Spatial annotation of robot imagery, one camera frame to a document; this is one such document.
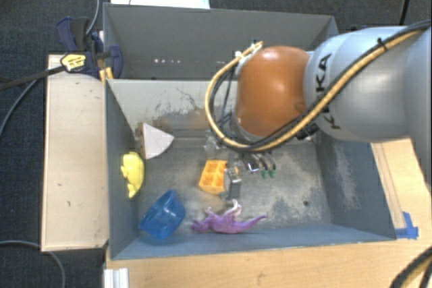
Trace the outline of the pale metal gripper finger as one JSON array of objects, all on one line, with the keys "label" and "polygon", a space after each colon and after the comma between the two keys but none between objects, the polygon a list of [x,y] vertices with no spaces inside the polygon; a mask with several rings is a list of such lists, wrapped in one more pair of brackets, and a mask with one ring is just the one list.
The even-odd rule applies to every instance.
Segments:
[{"label": "pale metal gripper finger", "polygon": [[234,171],[232,176],[232,198],[239,198],[242,185],[242,178],[239,172]]},{"label": "pale metal gripper finger", "polygon": [[227,168],[224,171],[224,188],[225,188],[225,199],[231,199],[232,181],[234,178],[234,170],[232,168]]}]

